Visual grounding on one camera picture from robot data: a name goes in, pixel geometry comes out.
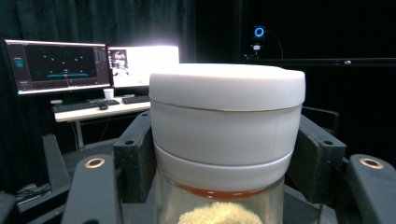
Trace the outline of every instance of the computer monitor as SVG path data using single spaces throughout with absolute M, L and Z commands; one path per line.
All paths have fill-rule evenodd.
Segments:
M 18 95 L 110 87 L 105 44 L 6 40 Z
M 114 88 L 149 85 L 150 71 L 179 63 L 178 47 L 108 47 Z

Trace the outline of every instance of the glass jar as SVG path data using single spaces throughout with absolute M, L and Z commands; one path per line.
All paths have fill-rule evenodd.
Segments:
M 155 223 L 283 222 L 283 177 L 265 189 L 227 192 L 184 186 L 157 171 Z

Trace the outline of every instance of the white container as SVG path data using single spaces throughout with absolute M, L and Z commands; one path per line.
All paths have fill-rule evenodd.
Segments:
M 305 97 L 303 72 L 179 64 L 151 74 L 149 96 L 157 162 L 175 186 L 245 192 L 279 183 L 286 173 Z

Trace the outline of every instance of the yellow sponge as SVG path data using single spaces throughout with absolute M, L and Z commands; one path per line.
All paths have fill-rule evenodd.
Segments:
M 178 224 L 262 224 L 260 218 L 236 203 L 212 203 L 180 216 Z

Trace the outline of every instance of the desk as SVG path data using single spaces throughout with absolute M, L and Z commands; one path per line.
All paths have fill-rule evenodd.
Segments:
M 76 125 L 78 147 L 84 148 L 84 141 L 82 138 L 80 121 L 84 119 L 97 119 L 101 117 L 109 117 L 120 114 L 128 114 L 139 111 L 145 111 L 150 109 L 150 102 L 128 104 L 125 105 L 120 97 L 116 97 L 115 100 L 119 101 L 119 105 L 110 105 L 107 110 L 100 110 L 99 107 L 67 111 L 61 113 L 55 113 L 56 122 L 74 122 Z

